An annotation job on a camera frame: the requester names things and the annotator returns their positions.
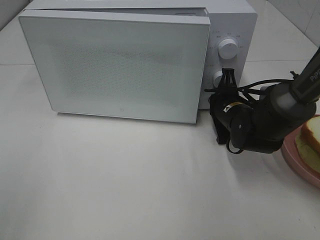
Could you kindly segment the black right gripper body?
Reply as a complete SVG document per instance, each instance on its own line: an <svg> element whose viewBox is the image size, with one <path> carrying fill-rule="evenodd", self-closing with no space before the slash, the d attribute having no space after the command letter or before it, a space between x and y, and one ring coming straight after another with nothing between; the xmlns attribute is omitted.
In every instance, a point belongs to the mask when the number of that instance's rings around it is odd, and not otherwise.
<svg viewBox="0 0 320 240"><path fill-rule="evenodd" d="M232 120L245 111L250 112L252 108L247 100L239 96L237 88L232 86L212 89L208 102L217 143L225 145L231 137Z"/></svg>

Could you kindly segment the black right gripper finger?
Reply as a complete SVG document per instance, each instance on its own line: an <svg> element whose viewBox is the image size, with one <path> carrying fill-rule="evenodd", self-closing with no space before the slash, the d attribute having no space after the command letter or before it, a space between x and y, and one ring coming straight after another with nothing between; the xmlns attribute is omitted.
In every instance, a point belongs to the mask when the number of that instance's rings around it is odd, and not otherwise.
<svg viewBox="0 0 320 240"><path fill-rule="evenodd" d="M219 82L221 88L227 87L229 85L229 70L227 68L222 68L222 77Z"/></svg>
<svg viewBox="0 0 320 240"><path fill-rule="evenodd" d="M228 68L227 69L227 85L232 88L237 87L237 82L235 78L235 69L234 68Z"/></svg>

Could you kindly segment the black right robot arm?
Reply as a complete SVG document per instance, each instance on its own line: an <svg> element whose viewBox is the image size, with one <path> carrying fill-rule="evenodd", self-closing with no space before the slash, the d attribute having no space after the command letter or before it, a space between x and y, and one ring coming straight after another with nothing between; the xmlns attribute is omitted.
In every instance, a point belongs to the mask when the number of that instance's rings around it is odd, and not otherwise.
<svg viewBox="0 0 320 240"><path fill-rule="evenodd" d="M217 143L234 154L271 154L285 137L316 113L320 98L320 53L292 79L268 79L237 86L235 70L223 68L217 87L205 89Z"/></svg>

